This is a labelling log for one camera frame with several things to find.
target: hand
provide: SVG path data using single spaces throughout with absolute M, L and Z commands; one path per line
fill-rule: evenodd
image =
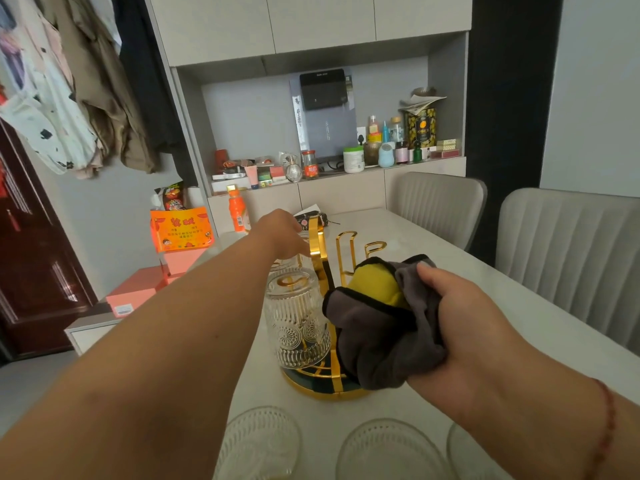
M 276 209 L 255 224 L 249 236 L 259 239 L 262 246 L 273 251 L 273 260 L 289 259 L 297 254 L 311 256 L 309 244 L 298 234 L 302 227 L 295 217 L 283 209 Z
M 488 395 L 500 391 L 506 371 L 529 345 L 476 284 L 425 264 L 418 265 L 418 274 L 442 296 L 438 316 L 449 356 L 436 370 L 408 383 L 462 427 L 471 427 Z

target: upper cabinet door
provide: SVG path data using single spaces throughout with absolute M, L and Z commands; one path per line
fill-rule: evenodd
M 376 39 L 471 30 L 472 0 L 374 0 Z
M 373 0 L 267 0 L 276 52 L 373 42 Z
M 267 0 L 151 0 L 170 66 L 274 54 Z

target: red string bracelet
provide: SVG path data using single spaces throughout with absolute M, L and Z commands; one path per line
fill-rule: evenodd
M 602 381 L 598 379 L 594 379 L 596 384 L 600 386 L 604 393 L 605 403 L 607 406 L 607 427 L 602 436 L 602 439 L 598 443 L 596 451 L 593 455 L 593 460 L 587 469 L 587 475 L 585 475 L 585 480 L 594 480 L 596 475 L 604 463 L 604 460 L 607 459 L 609 452 L 611 451 L 611 444 L 613 443 L 613 433 L 616 430 L 616 404 L 614 401 L 613 393 L 611 389 L 609 389 Z

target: gray wall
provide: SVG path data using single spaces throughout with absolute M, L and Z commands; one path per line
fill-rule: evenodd
M 541 187 L 640 197 L 640 0 L 564 0 Z
M 5 0 L 14 8 L 16 0 Z M 0 82 L 12 94 L 6 66 Z M 180 180 L 170 155 L 161 155 L 162 172 L 146 175 L 110 161 L 97 178 L 55 175 L 37 154 L 25 149 L 99 299 L 137 269 L 159 263 L 149 231 L 150 197 L 156 187 Z
M 428 85 L 427 57 L 357 65 L 351 71 L 358 126 L 366 126 L 371 114 L 391 119 L 398 114 L 400 99 L 409 98 L 412 89 Z M 217 147 L 226 148 L 231 158 L 299 152 L 290 77 L 279 75 L 203 86 Z

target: floor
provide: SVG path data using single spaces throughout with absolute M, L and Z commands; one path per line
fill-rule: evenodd
M 0 438 L 76 358 L 75 352 L 63 352 L 0 368 Z

